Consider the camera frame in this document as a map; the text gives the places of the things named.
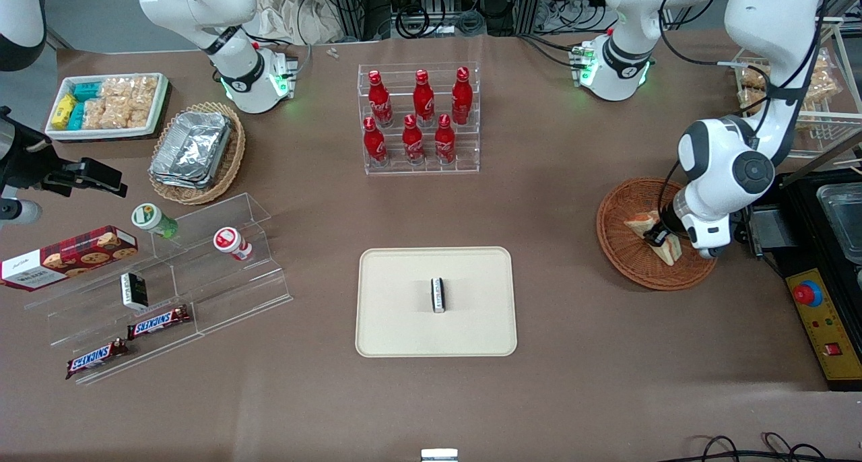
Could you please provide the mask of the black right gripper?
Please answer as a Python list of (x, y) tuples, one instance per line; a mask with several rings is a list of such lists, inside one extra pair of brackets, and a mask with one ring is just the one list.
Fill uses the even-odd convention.
[[(73, 188), (67, 185), (48, 184), (53, 174), (64, 172), (69, 160), (55, 151), (52, 140), (46, 135), (9, 117), (11, 109), (3, 106), (1, 189), (46, 190), (70, 197)], [(85, 189), (94, 189), (125, 198), (127, 184), (121, 182), (121, 171), (93, 158), (81, 158), (76, 175), (84, 180)]]

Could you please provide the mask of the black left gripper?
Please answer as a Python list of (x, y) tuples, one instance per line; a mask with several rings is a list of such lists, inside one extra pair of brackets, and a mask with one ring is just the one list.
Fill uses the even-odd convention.
[(653, 226), (642, 235), (644, 241), (654, 247), (662, 247), (671, 234), (682, 234), (682, 222), (673, 205), (663, 206), (659, 211), (659, 219), (661, 226)]

